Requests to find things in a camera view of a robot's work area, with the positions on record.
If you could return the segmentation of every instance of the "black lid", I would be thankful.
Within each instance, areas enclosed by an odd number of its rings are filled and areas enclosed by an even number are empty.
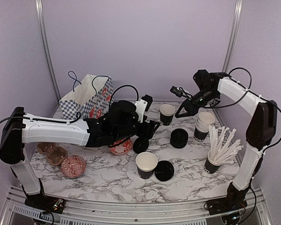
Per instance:
[[[170,143],[173,147],[181,149],[186,146],[188,141],[188,133],[181,128],[175,129],[170,135]]]
[[[154,170],[155,176],[160,181],[167,181],[174,176],[173,164],[169,161],[160,161]]]
[[[149,147],[149,140],[137,138],[133,143],[133,151],[137,154],[147,151]]]

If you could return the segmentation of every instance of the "blue and white checkered pattern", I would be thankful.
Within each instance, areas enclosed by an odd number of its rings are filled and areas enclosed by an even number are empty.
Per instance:
[[[75,100],[59,101],[64,119],[75,120],[77,112],[81,113],[81,118],[99,118],[108,112],[110,97],[113,93],[111,77],[87,103],[80,105]]]

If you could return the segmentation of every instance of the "bundle of straws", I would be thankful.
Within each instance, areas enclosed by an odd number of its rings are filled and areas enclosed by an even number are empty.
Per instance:
[[[211,152],[209,158],[217,164],[232,164],[234,163],[233,158],[244,146],[239,145],[240,139],[237,139],[233,144],[230,145],[232,138],[236,132],[233,129],[223,145],[225,134],[229,130],[228,127],[215,128],[214,126],[209,126],[210,133],[210,145]]]

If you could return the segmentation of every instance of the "marble tabletop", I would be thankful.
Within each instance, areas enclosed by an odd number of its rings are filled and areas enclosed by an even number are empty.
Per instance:
[[[154,102],[146,113],[149,119],[159,120],[159,107],[164,102]],[[180,103],[173,103],[177,109]],[[58,110],[54,118],[62,118]],[[154,175],[143,180],[137,174],[136,153],[129,151],[124,156],[115,156],[108,147],[85,148],[60,143],[68,155],[80,155],[87,163],[85,173],[77,179],[67,179],[60,167],[50,165],[37,151],[31,165],[41,178],[46,194],[60,197],[123,203],[165,203],[190,201],[226,195],[227,187],[238,172],[239,166],[222,165],[214,174],[204,171],[204,163],[210,150],[209,136],[202,143],[193,142],[197,115],[175,118],[169,126],[160,126],[150,140],[149,152],[158,160],[168,160],[175,168],[173,178],[159,181]],[[175,149],[170,144],[170,134],[176,128],[183,128],[189,134],[187,145]]]

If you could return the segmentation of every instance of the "patterned bowl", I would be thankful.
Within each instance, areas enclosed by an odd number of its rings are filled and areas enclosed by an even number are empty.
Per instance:
[[[67,157],[61,164],[61,171],[67,178],[78,178],[86,168],[84,158],[78,155]]]
[[[122,141],[123,140],[116,141],[114,143],[114,145],[118,144],[118,143],[120,143]],[[127,152],[129,152],[131,150],[131,148],[132,148],[132,141],[130,139],[128,139],[127,141],[125,141],[124,143],[120,144],[119,146],[112,147],[112,148],[109,148],[109,149],[116,156],[122,156],[124,154],[127,154]]]

